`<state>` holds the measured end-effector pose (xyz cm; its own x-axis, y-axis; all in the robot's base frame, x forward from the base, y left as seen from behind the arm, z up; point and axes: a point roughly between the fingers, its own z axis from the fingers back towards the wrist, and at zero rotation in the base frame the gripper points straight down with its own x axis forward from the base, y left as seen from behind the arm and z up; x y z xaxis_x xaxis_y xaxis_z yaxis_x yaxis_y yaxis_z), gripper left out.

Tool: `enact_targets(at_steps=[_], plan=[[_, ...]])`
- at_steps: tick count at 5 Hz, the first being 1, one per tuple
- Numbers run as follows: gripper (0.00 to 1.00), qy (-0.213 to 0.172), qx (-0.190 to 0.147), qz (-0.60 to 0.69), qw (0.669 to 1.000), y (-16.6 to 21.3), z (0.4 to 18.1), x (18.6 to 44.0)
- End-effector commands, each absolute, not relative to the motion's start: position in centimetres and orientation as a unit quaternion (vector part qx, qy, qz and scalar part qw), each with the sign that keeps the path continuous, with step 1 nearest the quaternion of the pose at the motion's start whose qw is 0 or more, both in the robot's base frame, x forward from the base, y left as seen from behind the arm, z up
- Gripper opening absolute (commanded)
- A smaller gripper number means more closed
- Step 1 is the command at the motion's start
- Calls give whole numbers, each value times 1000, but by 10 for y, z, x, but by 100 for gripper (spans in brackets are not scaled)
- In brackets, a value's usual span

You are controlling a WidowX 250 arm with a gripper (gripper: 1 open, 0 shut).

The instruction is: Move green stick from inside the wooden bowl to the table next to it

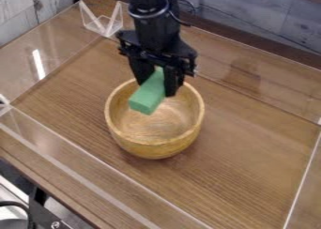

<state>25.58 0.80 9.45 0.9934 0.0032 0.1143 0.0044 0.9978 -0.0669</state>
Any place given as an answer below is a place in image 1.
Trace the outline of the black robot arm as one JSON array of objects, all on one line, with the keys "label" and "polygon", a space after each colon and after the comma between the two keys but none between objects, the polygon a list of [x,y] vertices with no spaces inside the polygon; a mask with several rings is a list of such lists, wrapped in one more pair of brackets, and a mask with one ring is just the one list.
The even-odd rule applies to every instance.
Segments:
[{"label": "black robot arm", "polygon": [[166,96],[173,97],[185,76],[196,74],[198,52],[181,38],[178,0],[129,0],[133,30],[121,30],[119,53],[129,58],[140,85],[150,78],[156,66],[164,69]]}]

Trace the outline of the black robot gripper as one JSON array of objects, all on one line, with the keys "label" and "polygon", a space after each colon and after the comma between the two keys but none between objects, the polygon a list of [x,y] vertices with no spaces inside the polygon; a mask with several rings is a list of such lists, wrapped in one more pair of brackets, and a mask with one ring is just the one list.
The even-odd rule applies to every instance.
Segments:
[{"label": "black robot gripper", "polygon": [[166,96],[173,97],[184,85],[185,75],[194,75],[197,51],[181,39],[181,23],[170,11],[157,17],[134,17],[134,25],[134,30],[117,33],[119,52],[130,59],[138,84],[153,75],[154,65],[165,67]]}]

